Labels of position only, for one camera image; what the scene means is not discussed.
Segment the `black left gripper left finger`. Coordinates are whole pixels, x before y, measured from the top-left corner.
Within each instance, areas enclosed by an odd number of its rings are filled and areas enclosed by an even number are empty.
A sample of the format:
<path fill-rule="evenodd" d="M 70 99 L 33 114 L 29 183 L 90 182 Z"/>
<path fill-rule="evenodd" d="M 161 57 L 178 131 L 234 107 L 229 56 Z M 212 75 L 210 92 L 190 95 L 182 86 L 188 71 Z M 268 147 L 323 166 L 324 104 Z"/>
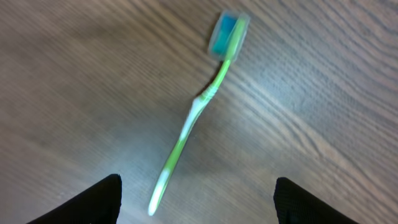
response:
<path fill-rule="evenodd" d="M 121 176 L 111 174 L 29 224 L 116 224 L 121 199 Z"/>

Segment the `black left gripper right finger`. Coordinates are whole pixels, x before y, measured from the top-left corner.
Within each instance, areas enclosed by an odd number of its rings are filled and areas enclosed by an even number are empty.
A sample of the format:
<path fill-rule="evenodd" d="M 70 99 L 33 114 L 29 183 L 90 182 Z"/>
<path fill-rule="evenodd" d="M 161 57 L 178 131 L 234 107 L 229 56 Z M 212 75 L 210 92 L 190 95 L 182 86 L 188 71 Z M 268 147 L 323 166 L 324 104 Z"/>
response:
<path fill-rule="evenodd" d="M 273 199 L 279 224 L 357 224 L 286 177 L 276 180 Z"/>

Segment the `green toothbrush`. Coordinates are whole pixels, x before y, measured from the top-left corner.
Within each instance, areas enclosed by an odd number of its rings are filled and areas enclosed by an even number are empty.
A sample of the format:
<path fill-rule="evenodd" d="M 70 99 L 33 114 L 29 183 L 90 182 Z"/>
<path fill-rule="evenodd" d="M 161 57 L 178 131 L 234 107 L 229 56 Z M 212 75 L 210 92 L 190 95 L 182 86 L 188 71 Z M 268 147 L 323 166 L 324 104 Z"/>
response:
<path fill-rule="evenodd" d="M 223 11 L 217 20 L 208 45 L 209 54 L 221 62 L 221 67 L 212 82 L 194 98 L 180 136 L 167 158 L 150 198 L 147 213 L 153 216 L 158 209 L 167 184 L 180 158 L 189 134 L 197 119 L 215 96 L 230 66 L 236 61 L 250 23 L 250 17 L 243 13 Z"/>

